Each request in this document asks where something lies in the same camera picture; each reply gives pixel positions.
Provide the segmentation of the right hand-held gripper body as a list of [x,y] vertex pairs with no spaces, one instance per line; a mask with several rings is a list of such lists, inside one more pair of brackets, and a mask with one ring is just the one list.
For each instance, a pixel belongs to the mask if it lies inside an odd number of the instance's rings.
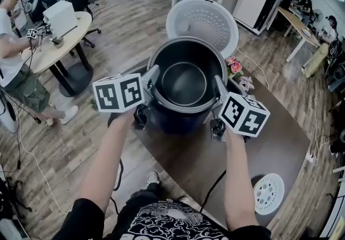
[[261,102],[234,92],[216,92],[216,99],[210,121],[213,141],[224,141],[227,128],[244,139],[256,138],[270,116],[269,110]]

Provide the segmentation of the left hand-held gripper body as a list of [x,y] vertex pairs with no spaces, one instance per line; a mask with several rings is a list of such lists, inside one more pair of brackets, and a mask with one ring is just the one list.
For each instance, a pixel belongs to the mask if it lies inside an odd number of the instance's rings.
[[134,126],[143,129],[148,121],[147,111],[153,100],[150,90],[142,85],[139,73],[106,77],[92,83],[99,112],[110,113],[108,126],[121,114],[135,109]]

